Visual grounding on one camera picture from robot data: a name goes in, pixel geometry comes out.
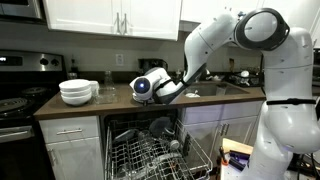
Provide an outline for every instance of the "white bowl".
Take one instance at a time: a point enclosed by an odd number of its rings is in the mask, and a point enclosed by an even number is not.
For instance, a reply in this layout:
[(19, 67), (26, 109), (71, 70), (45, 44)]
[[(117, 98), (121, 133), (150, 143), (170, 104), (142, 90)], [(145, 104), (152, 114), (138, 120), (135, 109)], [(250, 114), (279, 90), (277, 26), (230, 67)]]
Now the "white bowl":
[(79, 92), (88, 89), (88, 87), (90, 87), (90, 81), (85, 79), (73, 79), (60, 83), (59, 87), (63, 92)]
[(91, 97), (92, 97), (92, 93), (90, 92), (89, 94), (85, 95), (85, 96), (80, 96), (80, 97), (65, 97), (62, 96), (62, 100), (69, 105), (73, 105), (73, 106), (80, 106), (83, 105), (84, 103), (88, 102)]
[(64, 92), (62, 90), (60, 92), (61, 92), (61, 95), (64, 97), (80, 97), (80, 96), (88, 95), (91, 92), (91, 87), (88, 87), (86, 90), (78, 91), (78, 92)]

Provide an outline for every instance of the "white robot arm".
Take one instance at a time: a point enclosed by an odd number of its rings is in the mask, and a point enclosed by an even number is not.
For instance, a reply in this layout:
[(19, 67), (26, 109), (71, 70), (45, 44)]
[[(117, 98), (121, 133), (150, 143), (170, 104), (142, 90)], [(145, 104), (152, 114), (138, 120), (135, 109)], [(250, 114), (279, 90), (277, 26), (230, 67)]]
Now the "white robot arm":
[[(185, 42), (188, 69), (178, 84), (173, 83), (165, 71), (160, 72), (160, 68), (130, 85), (141, 99), (172, 103), (201, 74), (208, 57), (227, 42), (260, 50), (265, 63), (267, 101), (261, 108), (250, 162), (237, 179), (284, 179), (293, 153), (320, 149), (320, 125), (312, 99), (310, 34), (302, 28), (290, 29), (277, 11), (258, 9), (240, 21), (229, 12), (212, 18), (188, 36)], [(150, 86), (141, 86), (141, 82)]]

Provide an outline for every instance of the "stove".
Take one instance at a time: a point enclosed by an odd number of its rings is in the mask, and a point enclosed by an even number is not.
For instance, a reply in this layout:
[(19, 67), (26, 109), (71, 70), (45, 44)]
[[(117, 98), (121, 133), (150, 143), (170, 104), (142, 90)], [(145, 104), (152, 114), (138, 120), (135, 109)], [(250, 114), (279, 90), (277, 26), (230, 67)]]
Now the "stove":
[(0, 179), (54, 179), (33, 114), (66, 80), (63, 56), (0, 50), (0, 77)]

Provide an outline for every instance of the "kitchen counter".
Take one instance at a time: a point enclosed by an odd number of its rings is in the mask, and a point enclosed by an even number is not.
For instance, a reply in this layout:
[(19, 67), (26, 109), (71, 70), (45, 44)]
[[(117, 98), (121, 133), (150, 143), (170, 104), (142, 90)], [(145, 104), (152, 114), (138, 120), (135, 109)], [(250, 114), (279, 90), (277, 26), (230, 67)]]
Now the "kitchen counter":
[[(261, 88), (242, 88), (248, 94), (205, 96), (199, 98), (187, 98), (181, 95), (175, 103), (169, 105), (151, 104), (144, 107), (132, 99), (133, 91), (128, 84), (119, 84), (116, 85), (116, 88), (118, 102), (100, 105), (87, 103), (80, 107), (66, 105), (62, 101), (59, 92), (34, 114), (35, 119), (39, 121), (265, 100), (265, 95), (261, 91)], [(315, 96), (320, 95), (320, 87), (313, 87), (313, 94)]]

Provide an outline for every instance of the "dishwasher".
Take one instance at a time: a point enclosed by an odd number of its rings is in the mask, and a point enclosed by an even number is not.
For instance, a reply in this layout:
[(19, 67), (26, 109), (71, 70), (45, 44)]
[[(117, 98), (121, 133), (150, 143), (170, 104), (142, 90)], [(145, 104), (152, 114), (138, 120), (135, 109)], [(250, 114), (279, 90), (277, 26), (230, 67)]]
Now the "dishwasher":
[(103, 118), (106, 180), (209, 179), (212, 161), (177, 110)]

